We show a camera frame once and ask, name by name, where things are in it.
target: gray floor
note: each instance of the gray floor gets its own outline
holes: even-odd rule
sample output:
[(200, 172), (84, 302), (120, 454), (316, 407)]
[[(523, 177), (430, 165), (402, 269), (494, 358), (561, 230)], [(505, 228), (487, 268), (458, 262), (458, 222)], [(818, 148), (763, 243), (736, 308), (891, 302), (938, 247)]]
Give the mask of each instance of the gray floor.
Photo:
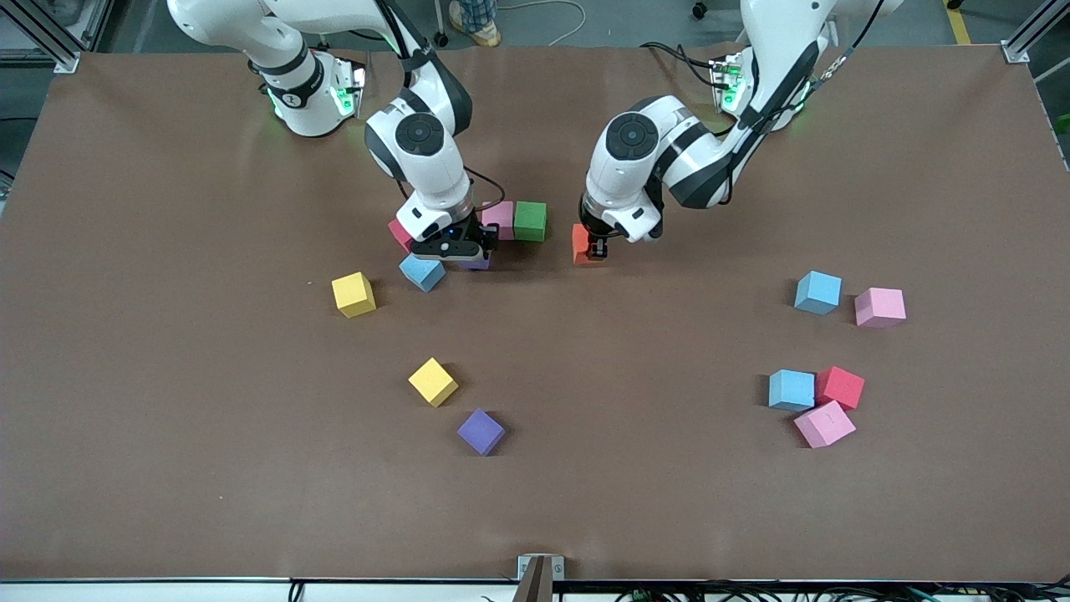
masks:
[[(708, 1), (702, 20), (690, 14), (690, 0), (579, 0), (586, 24), (562, 44), (571, 46), (638, 46), (647, 41), (671, 45), (702, 46), (734, 38), (740, 29), (738, 0)], [(426, 34), (435, 28), (434, 4), (427, 0), (399, 0), (401, 7)], [(518, 3), (503, 1), (502, 5)], [(961, 10), (975, 43), (994, 43), (1014, 30), (1039, 0), (965, 0)], [(576, 27), (580, 13), (575, 6), (549, 4), (501, 11), (498, 24), (506, 45), (540, 46)], [(849, 22), (844, 38), (855, 35), (861, 24)], [(448, 48), (472, 45), (446, 26)], [(333, 46), (382, 49), (382, 43), (366, 42), (350, 34), (331, 35)], [(942, 0), (905, 0), (890, 17), (878, 20), (867, 36), (869, 45), (954, 44), (954, 35)], [(117, 0), (102, 50), (110, 52), (205, 52), (228, 51), (194, 42), (173, 24), (165, 0)], [(1070, 19), (1056, 26), (1031, 51), (1030, 68), (1039, 74), (1070, 56)], [(49, 68), (0, 68), (0, 118), (36, 115), (44, 103)], [(1053, 119), (1070, 112), (1070, 67), (1040, 86), (1041, 97)], [(0, 122), (0, 169), (15, 172), (32, 133), (32, 122)], [(1070, 136), (1061, 136), (1070, 148)]]

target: yellow cube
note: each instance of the yellow cube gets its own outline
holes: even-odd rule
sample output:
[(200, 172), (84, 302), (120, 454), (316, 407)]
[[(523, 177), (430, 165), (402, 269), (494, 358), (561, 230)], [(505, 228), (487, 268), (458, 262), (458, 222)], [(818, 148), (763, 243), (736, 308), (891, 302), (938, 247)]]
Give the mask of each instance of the yellow cube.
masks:
[(442, 405), (442, 402), (457, 390), (457, 382), (434, 358), (419, 367), (416, 374), (409, 377), (409, 383), (419, 391), (427, 403), (434, 407)]
[(347, 319), (366, 314), (376, 309), (371, 282), (362, 272), (340, 277), (331, 282), (335, 291), (335, 305)]

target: cube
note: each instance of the cube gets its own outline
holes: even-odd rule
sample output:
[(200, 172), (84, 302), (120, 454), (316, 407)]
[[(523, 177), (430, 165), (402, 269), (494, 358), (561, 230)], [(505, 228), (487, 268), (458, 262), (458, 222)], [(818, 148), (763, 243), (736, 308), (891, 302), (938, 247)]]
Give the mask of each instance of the cube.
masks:
[(464, 267), (465, 269), (489, 269), (490, 268), (490, 253), (486, 257), (479, 259), (474, 259), (472, 261), (458, 261), (458, 265)]
[(479, 222), (484, 226), (498, 223), (498, 240), (514, 240), (514, 205), (511, 200), (503, 200), (490, 209), (479, 212)]
[(824, 317), (840, 305), (843, 280), (821, 272), (810, 272), (799, 280), (795, 291), (795, 309)]
[(871, 288), (855, 296), (855, 324), (866, 328), (889, 328), (906, 322), (903, 291)]
[(516, 240), (542, 242), (546, 240), (546, 203), (517, 201), (513, 214), (513, 235)]
[(796, 418), (795, 427), (811, 448), (830, 446), (855, 432), (855, 426), (840, 404), (817, 406)]
[(442, 402), (457, 390), (457, 382), (434, 358), (419, 367), (419, 370), (409, 377), (409, 383), (427, 403), (434, 407), (441, 406)]
[(577, 265), (592, 265), (599, 263), (587, 257), (587, 229), (583, 223), (572, 223), (572, 263)]
[(482, 408), (476, 408), (472, 416), (461, 425), (457, 434), (472, 446), (479, 456), (486, 457), (494, 450), (494, 446), (505, 436), (505, 429)]
[(446, 267), (438, 259), (421, 259), (412, 252), (398, 265), (409, 281), (415, 283), (424, 292), (430, 292), (446, 275)]
[(817, 403), (838, 402), (846, 412), (857, 410), (865, 385), (861, 376), (832, 367), (817, 375)]
[(769, 377), (769, 407), (801, 412), (813, 407), (813, 375), (781, 370)]
[(356, 272), (331, 280), (335, 293), (335, 306), (347, 319), (366, 314), (376, 309), (376, 296), (371, 293), (371, 282), (364, 273)]
[(398, 221), (395, 217), (387, 227), (391, 229), (391, 233), (394, 234), (394, 240), (398, 241), (401, 248), (404, 248), (406, 252), (409, 251), (409, 245), (412, 244), (412, 236), (409, 234), (409, 230), (404, 229), (401, 221)]

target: beige shoe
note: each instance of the beige shoe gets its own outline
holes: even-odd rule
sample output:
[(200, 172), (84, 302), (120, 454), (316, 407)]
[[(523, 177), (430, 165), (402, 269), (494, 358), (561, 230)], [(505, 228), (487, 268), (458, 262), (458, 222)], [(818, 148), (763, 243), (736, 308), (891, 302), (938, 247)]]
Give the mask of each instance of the beige shoe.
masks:
[(464, 31), (463, 20), (461, 19), (461, 4), (457, 0), (453, 0), (449, 3), (449, 25), (454, 26), (454, 29), (457, 31), (475, 40), (475, 43), (480, 46), (493, 48), (502, 43), (502, 34), (498, 31), (498, 26), (494, 25), (494, 21), (483, 26), (483, 29), (475, 33)]

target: green cube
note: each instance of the green cube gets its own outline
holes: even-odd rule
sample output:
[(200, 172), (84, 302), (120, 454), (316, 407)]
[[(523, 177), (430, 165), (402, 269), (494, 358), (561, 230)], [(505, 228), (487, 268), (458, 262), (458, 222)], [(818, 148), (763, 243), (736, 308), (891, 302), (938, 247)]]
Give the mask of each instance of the green cube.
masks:
[(546, 203), (518, 200), (513, 213), (513, 235), (517, 240), (546, 240)]

